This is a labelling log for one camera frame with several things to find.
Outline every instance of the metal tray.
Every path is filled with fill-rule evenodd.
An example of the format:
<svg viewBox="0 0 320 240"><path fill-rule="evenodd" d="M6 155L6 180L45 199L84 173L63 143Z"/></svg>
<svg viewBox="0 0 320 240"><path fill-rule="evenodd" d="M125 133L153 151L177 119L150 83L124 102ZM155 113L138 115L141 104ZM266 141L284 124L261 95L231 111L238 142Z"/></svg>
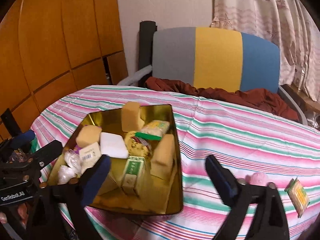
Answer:
<svg viewBox="0 0 320 240"><path fill-rule="evenodd" d="M126 196L119 188L101 196L96 196L93 203L89 206L107 210L112 213L121 213L122 215L126 215L129 217L136 217L138 215L139 218L142 219L150 217L153 217L155 220L168 219L170 215L179 213L183 207L180 149L172 107L171 105L142 106L141 118L145 120L145 123L151 122L152 120L162 120L170 122L170 129L168 133L173 134L175 138L175 164L173 168L176 169L175 175L173 175L170 182L168 182L169 185L168 183L163 182L163 180L161 179L153 176L147 176L152 177L153 184L149 184L151 181L150 179L148 180L149 182L146 182L147 184L145 186L145 192L147 193L146 195L144 195L144 197L137 198ZM56 185L58 183L58 170L61 165L65 164L63 157L64 152L68 151L69 149L73 149L76 146L76 137L78 133L80 132L82 127L89 124L100 126L103 132L118 134L123 138L126 135L126 133L121 129L121 109L100 111L88 114L72 134L63 149L62 155L55 163L55 166L53 167L48 179L49 185ZM157 143L158 142L156 141L152 141L151 146L153 149L156 147ZM111 170L116 177L117 182L119 182L122 177L125 163L126 160L123 159L112 158L111 160ZM150 164L147 159L147 172L149 170ZM163 198L165 198L163 191L165 191L164 189L170 186L171 191L167 200L167 205L165 205L166 209L161 209L161 206L163 206L162 202L166 201L163 200Z"/></svg>

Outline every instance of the packaged item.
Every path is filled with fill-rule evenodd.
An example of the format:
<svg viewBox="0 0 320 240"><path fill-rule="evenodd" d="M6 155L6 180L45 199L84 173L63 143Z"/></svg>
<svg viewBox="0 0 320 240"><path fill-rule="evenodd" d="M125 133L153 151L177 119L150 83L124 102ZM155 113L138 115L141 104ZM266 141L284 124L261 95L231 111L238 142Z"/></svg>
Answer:
<svg viewBox="0 0 320 240"><path fill-rule="evenodd" d="M76 138L77 145L84 148L95 142L99 142L101 131L102 128L95 125L84 126Z"/></svg>
<svg viewBox="0 0 320 240"><path fill-rule="evenodd" d="M64 160L68 164L70 168L73 169L73 171L76 174L81 174L81 162L80 162L80 156L75 153L73 150L69 150L64 153Z"/></svg>
<svg viewBox="0 0 320 240"><path fill-rule="evenodd" d="M121 109L121 127L124 132L139 131L144 126L140 104L128 102Z"/></svg>
<svg viewBox="0 0 320 240"><path fill-rule="evenodd" d="M174 136L172 134L165 134L154 150L150 174L164 180L169 180L172 173L174 152Z"/></svg>
<svg viewBox="0 0 320 240"><path fill-rule="evenodd" d="M118 134L102 132L100 135L100 150L101 154L112 158L127 159L129 156L123 138Z"/></svg>
<svg viewBox="0 0 320 240"><path fill-rule="evenodd" d="M285 189L285 191L288 193L292 204L298 213L298 218L300 218L310 202L306 191L298 179L292 179L289 187Z"/></svg>
<svg viewBox="0 0 320 240"><path fill-rule="evenodd" d="M121 182L121 188L127 195L140 195L146 170L145 161L143 157L128 157Z"/></svg>
<svg viewBox="0 0 320 240"><path fill-rule="evenodd" d="M125 145L131 156L146 157L151 154L151 145L140 137L135 136L136 131L127 133L124 138Z"/></svg>
<svg viewBox="0 0 320 240"><path fill-rule="evenodd" d="M70 179L74 178L75 176L76 174L72 168L66 165L61 165L58 171L58 178L59 178L58 184L66 184Z"/></svg>
<svg viewBox="0 0 320 240"><path fill-rule="evenodd" d="M101 157L100 146L97 142L82 148L79 151L80 161L81 161L81 174L85 172L86 169L93 167L96 162Z"/></svg>
<svg viewBox="0 0 320 240"><path fill-rule="evenodd" d="M137 132L136 136L146 140L160 141L169 127L170 123L167 121L153 120Z"/></svg>

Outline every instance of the patterned curtain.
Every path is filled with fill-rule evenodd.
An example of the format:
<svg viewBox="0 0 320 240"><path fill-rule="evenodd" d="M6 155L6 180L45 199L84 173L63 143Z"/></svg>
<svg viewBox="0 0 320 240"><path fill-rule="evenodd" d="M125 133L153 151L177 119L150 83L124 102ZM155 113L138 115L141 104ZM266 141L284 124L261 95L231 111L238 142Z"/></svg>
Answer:
<svg viewBox="0 0 320 240"><path fill-rule="evenodd" d="M253 34L276 44L280 85L295 79L299 89L320 101L320 32L299 0L214 0L211 27Z"/></svg>

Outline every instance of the chair backrest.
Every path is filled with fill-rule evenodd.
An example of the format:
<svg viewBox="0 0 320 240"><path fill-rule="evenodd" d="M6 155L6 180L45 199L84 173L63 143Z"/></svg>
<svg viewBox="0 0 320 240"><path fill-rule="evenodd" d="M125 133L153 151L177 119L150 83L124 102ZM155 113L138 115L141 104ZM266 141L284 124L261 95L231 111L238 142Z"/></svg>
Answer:
<svg viewBox="0 0 320 240"><path fill-rule="evenodd" d="M153 76L196 88L229 92L265 88L276 93L279 48L262 38L218 28L179 27L153 38Z"/></svg>

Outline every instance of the red-brown fabric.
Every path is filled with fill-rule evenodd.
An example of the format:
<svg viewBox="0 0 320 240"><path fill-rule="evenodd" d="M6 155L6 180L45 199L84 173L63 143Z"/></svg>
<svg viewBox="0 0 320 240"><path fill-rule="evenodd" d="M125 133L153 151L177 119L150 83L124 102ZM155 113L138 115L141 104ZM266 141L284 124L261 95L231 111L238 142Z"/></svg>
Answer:
<svg viewBox="0 0 320 240"><path fill-rule="evenodd" d="M145 85L147 88L155 91L178 92L185 95L221 100L273 113L296 122L299 121L297 112L291 109L278 94L271 93L263 88L252 89L247 92L238 90L235 93L231 93L221 88L196 89L180 80L155 77L148 78Z"/></svg>

